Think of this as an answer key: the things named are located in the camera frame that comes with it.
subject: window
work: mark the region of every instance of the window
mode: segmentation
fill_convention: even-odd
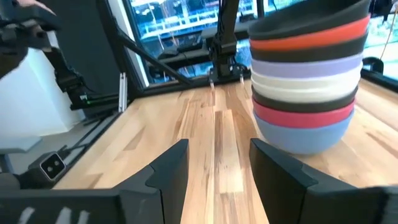
[[[203,29],[215,27],[218,20],[218,0],[128,0],[131,1],[135,36],[143,48],[158,57],[164,49],[194,42]],[[265,0],[267,14],[304,0]],[[239,14],[257,14],[256,0],[240,0]],[[380,57],[391,28],[393,15],[386,22],[383,17],[371,19],[365,57]],[[398,18],[389,40],[383,61],[384,74],[398,79]],[[249,42],[241,40],[237,45],[236,60],[250,65]],[[206,75],[211,62],[180,68],[187,77]],[[157,82],[167,82],[167,77],[157,77]]]
[[[381,58],[392,27],[390,39],[381,59],[384,62],[384,75],[398,80],[398,17],[394,24],[392,23],[393,18],[394,15],[389,14],[386,21],[383,16],[371,19],[364,56]]]

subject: stack of bowls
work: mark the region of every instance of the stack of bowls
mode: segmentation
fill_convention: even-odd
[[[370,0],[306,0],[249,28],[252,100],[267,141],[293,154],[335,145],[354,113]]]

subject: wood grain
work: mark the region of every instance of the wood grain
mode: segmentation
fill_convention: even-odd
[[[268,223],[248,158],[250,138],[264,139],[252,116],[250,86],[245,81],[134,101],[55,188],[113,187],[188,138],[182,223]],[[357,187],[398,184],[397,95],[361,80],[355,110],[337,145],[298,158]]]

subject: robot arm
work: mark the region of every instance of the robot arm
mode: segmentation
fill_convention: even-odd
[[[37,26],[43,32],[34,32]],[[0,78],[19,66],[29,47],[51,47],[46,32],[59,27],[57,17],[39,6],[19,7],[13,0],[0,0]]]

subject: black pole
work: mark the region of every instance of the black pole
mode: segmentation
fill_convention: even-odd
[[[398,81],[379,72],[369,71],[363,68],[361,70],[361,78],[398,93]]]
[[[235,21],[239,0],[219,1],[217,33],[211,46],[211,59],[216,77],[230,77],[231,59],[236,54]]]
[[[257,1],[257,17],[263,18],[264,17],[264,0],[256,0]]]

